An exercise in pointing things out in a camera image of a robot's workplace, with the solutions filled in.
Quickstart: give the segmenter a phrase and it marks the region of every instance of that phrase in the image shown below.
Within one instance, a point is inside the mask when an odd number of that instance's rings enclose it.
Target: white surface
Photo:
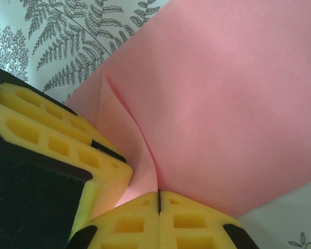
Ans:
[[[91,11],[91,5],[96,6],[96,0],[51,0],[51,2],[49,0],[0,0],[0,53],[1,50],[4,50],[4,43],[8,42],[9,46],[5,54],[11,55],[7,63],[2,62],[2,60],[0,61],[0,67],[6,70],[10,70],[9,67],[11,64],[17,65],[20,69],[21,75],[23,75],[23,72],[26,73],[25,77],[27,78],[29,84],[40,90],[43,90],[44,86],[49,82],[52,76],[55,77],[55,74],[58,74],[58,72],[66,65],[70,66],[71,61],[76,61],[76,58],[79,56],[78,53],[83,53],[87,58],[91,59],[90,56],[82,49],[85,44],[83,44],[81,39],[78,41],[78,45],[80,47],[79,51],[75,51],[74,55],[72,55],[70,52],[72,48],[70,45],[70,40],[72,39],[69,39],[69,44],[67,44],[68,51],[66,57],[62,51],[63,55],[61,59],[59,56],[57,59],[55,59],[53,56],[52,62],[45,64],[39,70],[37,70],[37,64],[48,49],[48,46],[51,46],[52,42],[54,42],[56,38],[60,38],[60,32],[57,30],[56,37],[52,35],[51,38],[48,38],[45,42],[43,42],[42,45],[40,45],[38,49],[35,50],[34,54],[32,53],[38,38],[43,32],[45,26],[48,24],[48,20],[43,17],[43,22],[40,23],[39,29],[35,30],[35,32],[32,33],[29,38],[28,32],[31,27],[32,19],[26,22],[24,21],[27,6],[23,7],[23,2],[28,3],[28,6],[30,6],[31,2],[37,2],[38,4],[43,2],[47,6],[54,6],[55,3],[59,2],[66,4],[67,2],[75,1],[86,4],[87,8],[83,9],[82,12],[87,16]],[[103,13],[102,17],[107,19],[115,19],[120,24],[119,26],[103,25],[100,27],[100,29],[108,31],[112,36],[115,37],[120,37],[120,31],[124,32],[124,34],[129,37],[129,34],[127,33],[124,26],[128,25],[134,31],[138,30],[138,26],[133,22],[134,18],[131,18],[133,16],[137,16],[136,10],[139,14],[141,10],[145,11],[146,9],[149,9],[149,12],[153,12],[152,10],[155,9],[152,8],[163,6],[167,2],[167,0],[149,1],[150,4],[146,8],[143,8],[143,6],[147,5],[148,0],[105,1],[105,7],[116,6],[116,9],[119,10],[119,12]],[[92,41],[97,46],[101,45],[104,49],[107,50],[107,52],[105,51],[103,54],[103,59],[109,57],[111,54],[110,42],[114,42],[114,44],[116,44],[115,40],[112,38],[104,37],[102,35],[92,36],[90,34],[90,30],[86,27],[85,17],[70,18],[64,13],[62,6],[59,5],[61,4],[58,4],[58,7],[49,7],[49,10],[61,13],[63,19],[67,22],[67,25],[69,25],[69,23],[73,25],[79,24],[79,27],[86,31],[87,40]],[[17,30],[21,29],[21,37],[24,36],[25,40],[23,41],[23,39],[20,37],[18,43],[12,43],[11,41],[7,41],[7,39],[3,39],[3,30],[8,26],[12,31],[10,36],[16,36]],[[16,50],[14,49],[19,51],[19,57],[13,56],[16,54]],[[25,61],[21,60],[21,56],[23,56],[23,49],[25,52],[27,52],[25,54],[25,58],[27,60]],[[97,67],[99,63],[99,61],[91,64],[89,63],[90,65],[88,67],[88,72],[82,70],[83,79],[90,75],[93,72],[93,68]],[[61,86],[54,86],[53,88],[46,91],[46,94],[56,98],[59,101],[64,101],[67,96],[80,85],[78,72],[74,73],[74,75],[75,80],[72,80],[70,77],[70,82],[66,81],[65,84],[61,82]],[[273,202],[244,215],[243,217],[239,218],[239,221],[242,223],[242,225],[260,248],[300,248],[299,245],[301,245],[302,248],[311,249],[311,244],[309,244],[309,242],[311,242],[311,183],[294,191],[293,193],[274,200]],[[296,242],[297,246],[293,245],[293,243],[289,244],[289,241]]]

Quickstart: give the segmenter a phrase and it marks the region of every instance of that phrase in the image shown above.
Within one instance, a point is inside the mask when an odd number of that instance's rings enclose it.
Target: fern wallpaper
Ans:
[[[0,0],[0,68],[58,101],[168,0]]]

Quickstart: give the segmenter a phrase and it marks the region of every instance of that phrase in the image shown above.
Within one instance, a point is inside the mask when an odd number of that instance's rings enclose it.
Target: yellow foam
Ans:
[[[0,135],[10,143],[89,171],[72,233],[92,215],[110,210],[124,194],[132,169],[111,156],[0,104]]]
[[[84,144],[90,145],[95,140],[122,154],[84,118],[75,116],[28,88],[9,83],[0,84],[0,104]]]
[[[98,228],[88,249],[236,249],[223,228],[235,219],[172,192],[144,194],[88,222]]]

